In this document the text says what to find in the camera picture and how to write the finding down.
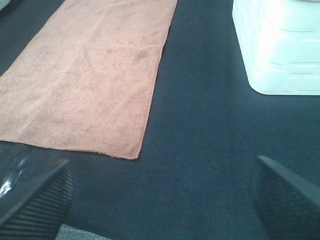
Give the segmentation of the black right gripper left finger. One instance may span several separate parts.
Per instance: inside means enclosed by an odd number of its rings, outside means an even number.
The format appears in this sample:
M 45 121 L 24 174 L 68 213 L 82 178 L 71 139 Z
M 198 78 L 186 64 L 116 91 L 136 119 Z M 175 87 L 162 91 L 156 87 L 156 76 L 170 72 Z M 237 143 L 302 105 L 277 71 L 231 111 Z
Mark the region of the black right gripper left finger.
M 1 197 L 0 238 L 54 240 L 73 195 L 69 160 L 59 159 Z

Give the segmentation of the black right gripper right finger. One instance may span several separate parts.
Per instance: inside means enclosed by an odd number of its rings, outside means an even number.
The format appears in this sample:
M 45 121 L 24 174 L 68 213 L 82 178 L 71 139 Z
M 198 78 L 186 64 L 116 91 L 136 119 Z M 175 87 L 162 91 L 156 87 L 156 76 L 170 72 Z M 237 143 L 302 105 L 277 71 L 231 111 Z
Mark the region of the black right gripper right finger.
M 320 238 L 320 188 L 277 161 L 255 158 L 251 196 L 270 240 Z

